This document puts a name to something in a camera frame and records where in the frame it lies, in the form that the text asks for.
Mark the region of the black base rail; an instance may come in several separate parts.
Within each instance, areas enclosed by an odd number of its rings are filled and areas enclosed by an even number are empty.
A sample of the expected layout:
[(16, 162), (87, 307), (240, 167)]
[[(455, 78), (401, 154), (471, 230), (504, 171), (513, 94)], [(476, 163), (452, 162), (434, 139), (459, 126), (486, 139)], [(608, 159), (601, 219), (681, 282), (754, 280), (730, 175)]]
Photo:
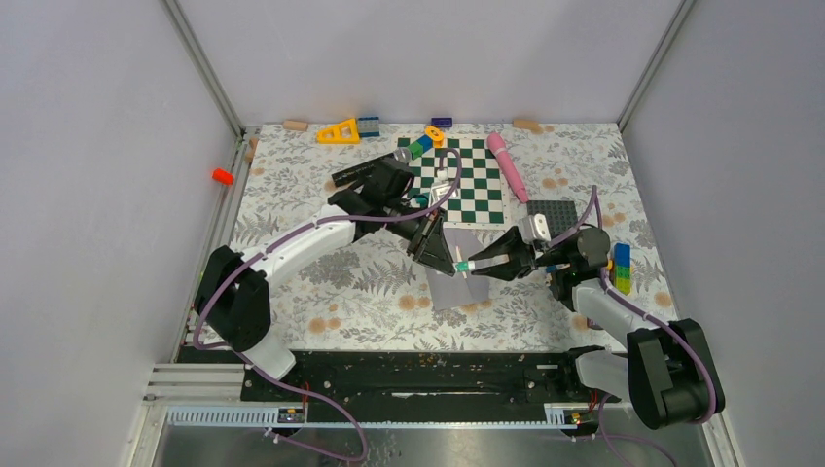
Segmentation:
[(540, 422), (603, 394), (574, 381), (565, 353), (298, 351), (286, 384), (329, 397), (360, 423)]

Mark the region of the yellow triangle toy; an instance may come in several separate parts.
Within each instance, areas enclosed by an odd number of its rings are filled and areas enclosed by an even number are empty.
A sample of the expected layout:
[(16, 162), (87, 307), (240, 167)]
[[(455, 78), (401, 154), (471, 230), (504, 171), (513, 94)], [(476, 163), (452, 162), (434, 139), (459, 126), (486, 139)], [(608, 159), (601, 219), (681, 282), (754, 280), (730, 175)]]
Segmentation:
[(316, 142), (319, 144), (359, 144), (360, 135), (355, 118), (347, 119), (338, 124), (324, 127), (316, 132)]

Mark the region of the blue lego brick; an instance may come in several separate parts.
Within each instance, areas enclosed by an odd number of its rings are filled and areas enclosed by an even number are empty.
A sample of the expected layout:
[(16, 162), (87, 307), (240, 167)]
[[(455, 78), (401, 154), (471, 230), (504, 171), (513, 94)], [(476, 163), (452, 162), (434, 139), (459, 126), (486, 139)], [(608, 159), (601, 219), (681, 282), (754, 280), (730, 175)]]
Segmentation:
[(359, 117), (356, 119), (356, 129), (361, 138), (379, 137), (379, 117)]

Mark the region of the purple lego brick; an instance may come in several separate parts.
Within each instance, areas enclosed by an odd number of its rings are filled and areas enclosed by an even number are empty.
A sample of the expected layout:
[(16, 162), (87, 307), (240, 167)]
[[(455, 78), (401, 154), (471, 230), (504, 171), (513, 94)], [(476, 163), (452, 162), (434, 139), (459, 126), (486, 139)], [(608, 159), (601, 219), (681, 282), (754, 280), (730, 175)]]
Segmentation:
[(451, 128), (453, 126), (453, 120), (449, 117), (433, 117), (430, 120), (430, 124), (437, 128)]

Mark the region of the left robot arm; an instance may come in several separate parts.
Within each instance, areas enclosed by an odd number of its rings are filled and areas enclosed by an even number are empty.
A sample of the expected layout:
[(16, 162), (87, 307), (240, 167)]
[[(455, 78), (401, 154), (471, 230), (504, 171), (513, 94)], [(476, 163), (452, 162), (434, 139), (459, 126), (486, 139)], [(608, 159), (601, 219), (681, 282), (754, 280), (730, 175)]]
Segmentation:
[(221, 343), (265, 375), (265, 388), (280, 400), (301, 390), (296, 358), (271, 328), (270, 290), (301, 269), (362, 237), (386, 229), (407, 243), (417, 263), (447, 276), (455, 273), (444, 238), (445, 204), (460, 179), (425, 207), (407, 197), (414, 173), (405, 162), (382, 157), (372, 169), (331, 195), (316, 213), (276, 238), (236, 252), (223, 245), (208, 257), (193, 307), (197, 325), (209, 325)]

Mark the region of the wooden cylinder block right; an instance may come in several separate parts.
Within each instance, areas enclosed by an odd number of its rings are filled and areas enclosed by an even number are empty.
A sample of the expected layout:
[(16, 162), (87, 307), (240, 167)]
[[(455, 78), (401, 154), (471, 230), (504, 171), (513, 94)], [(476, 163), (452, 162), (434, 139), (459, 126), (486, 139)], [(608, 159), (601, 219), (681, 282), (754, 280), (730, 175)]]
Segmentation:
[(512, 125), (514, 128), (529, 130), (536, 134), (543, 132), (543, 128), (538, 122), (529, 119), (513, 119)]

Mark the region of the wooden cylinder block left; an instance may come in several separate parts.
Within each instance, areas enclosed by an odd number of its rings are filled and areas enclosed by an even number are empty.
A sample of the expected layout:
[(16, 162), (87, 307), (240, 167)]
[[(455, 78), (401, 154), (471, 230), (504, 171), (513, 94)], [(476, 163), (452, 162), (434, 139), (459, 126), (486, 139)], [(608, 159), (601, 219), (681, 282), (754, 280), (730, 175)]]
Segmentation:
[(308, 131), (309, 123), (295, 120), (284, 120), (282, 127), (289, 131), (306, 132)]

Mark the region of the black toy microphone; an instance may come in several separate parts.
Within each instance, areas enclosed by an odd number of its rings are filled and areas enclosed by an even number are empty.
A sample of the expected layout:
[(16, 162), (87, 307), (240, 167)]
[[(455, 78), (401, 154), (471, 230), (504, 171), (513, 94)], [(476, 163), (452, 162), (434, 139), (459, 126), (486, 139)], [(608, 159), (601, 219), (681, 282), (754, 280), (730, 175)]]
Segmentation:
[(359, 162), (352, 167), (340, 170), (332, 174), (332, 181), (336, 188), (353, 183), (366, 175), (369, 175), (374, 167), (384, 160), (395, 160), (402, 163), (409, 163), (413, 157), (412, 151), (408, 147), (396, 148), (393, 152)]

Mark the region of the wooden cylinder block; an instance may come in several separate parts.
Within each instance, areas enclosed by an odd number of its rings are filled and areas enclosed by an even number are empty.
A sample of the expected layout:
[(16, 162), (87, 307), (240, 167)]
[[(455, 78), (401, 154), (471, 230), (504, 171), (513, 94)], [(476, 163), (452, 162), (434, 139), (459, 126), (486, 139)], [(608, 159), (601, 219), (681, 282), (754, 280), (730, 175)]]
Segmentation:
[(282, 127), (289, 131), (306, 132), (308, 131), (309, 123), (295, 120), (284, 120)]
[(538, 122), (529, 119), (513, 119), (512, 125), (514, 128), (529, 130), (536, 134), (543, 132), (543, 128)]

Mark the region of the floral table cloth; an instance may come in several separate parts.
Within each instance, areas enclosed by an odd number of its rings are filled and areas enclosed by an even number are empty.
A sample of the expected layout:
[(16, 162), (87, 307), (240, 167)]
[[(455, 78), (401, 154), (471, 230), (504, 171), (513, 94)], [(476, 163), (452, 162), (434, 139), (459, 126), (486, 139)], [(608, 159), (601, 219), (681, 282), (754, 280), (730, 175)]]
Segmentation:
[[(422, 125), (385, 125), (358, 145), (320, 145), (313, 131), (263, 126), (250, 164), (231, 246), (269, 243), (303, 223), (334, 192), (333, 173), (385, 154)], [(539, 132), (505, 124), (457, 124), (451, 138), (498, 132), (533, 199), (566, 199), (579, 209), (597, 187), (601, 214), (592, 215), (615, 241), (630, 246), (631, 299), (662, 318), (676, 311), (636, 187), (622, 136), (614, 124), (544, 125)], [(271, 292), (276, 334), (293, 349), (562, 351), (597, 344), (615, 348), (603, 331), (556, 302), (535, 272), (494, 281), (486, 301), (436, 309), (426, 269), (407, 256), (401, 239), (370, 234), (322, 257)]]

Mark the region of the grey lego baseplate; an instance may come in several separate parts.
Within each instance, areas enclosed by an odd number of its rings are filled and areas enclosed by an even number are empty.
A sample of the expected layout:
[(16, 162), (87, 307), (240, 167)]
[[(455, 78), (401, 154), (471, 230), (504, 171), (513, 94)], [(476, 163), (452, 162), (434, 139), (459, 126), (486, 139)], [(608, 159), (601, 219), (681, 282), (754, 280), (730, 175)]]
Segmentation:
[(542, 214), (545, 216), (551, 237), (563, 234), (580, 219), (572, 200), (530, 200), (526, 208), (528, 215)]

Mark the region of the rainbow lego stack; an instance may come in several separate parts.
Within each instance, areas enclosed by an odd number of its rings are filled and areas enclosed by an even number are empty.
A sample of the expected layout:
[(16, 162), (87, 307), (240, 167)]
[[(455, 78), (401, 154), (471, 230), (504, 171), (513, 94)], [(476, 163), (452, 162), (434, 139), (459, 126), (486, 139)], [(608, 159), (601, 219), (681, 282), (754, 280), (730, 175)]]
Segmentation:
[(618, 242), (613, 248), (612, 284), (624, 295), (632, 293), (631, 248), (628, 244)]

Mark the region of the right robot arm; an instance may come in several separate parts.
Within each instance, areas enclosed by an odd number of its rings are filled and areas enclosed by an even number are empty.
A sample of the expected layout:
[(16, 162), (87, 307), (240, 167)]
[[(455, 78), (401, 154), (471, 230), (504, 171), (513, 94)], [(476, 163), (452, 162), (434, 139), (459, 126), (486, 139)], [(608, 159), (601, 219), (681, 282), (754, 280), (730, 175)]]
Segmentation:
[(726, 407), (726, 396), (701, 325), (667, 321), (613, 286), (607, 274), (611, 241), (597, 227), (570, 230), (552, 240), (510, 228), (468, 258), (474, 275), (503, 281), (553, 267), (550, 288), (569, 310), (595, 322), (624, 351), (600, 346), (571, 351), (572, 365), (557, 378), (567, 399), (595, 389), (631, 404), (650, 429), (702, 424)]

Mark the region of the small green white bottle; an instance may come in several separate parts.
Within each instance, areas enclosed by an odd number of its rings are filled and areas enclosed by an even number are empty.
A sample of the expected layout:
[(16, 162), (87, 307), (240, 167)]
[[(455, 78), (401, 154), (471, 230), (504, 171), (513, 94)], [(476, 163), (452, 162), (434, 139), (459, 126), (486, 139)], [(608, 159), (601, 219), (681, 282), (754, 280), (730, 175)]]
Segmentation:
[(456, 262), (454, 264), (454, 268), (457, 272), (472, 272), (477, 269), (477, 263), (475, 261), (461, 261)]

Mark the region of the orange cap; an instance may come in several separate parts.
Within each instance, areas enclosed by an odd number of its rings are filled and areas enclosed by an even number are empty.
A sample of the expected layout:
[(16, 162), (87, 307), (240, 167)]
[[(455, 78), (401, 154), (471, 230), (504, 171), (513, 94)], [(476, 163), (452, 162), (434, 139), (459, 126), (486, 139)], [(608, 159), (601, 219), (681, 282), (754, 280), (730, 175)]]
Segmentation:
[(224, 186), (231, 186), (235, 179), (231, 172), (222, 168), (215, 168), (211, 173), (211, 178)]

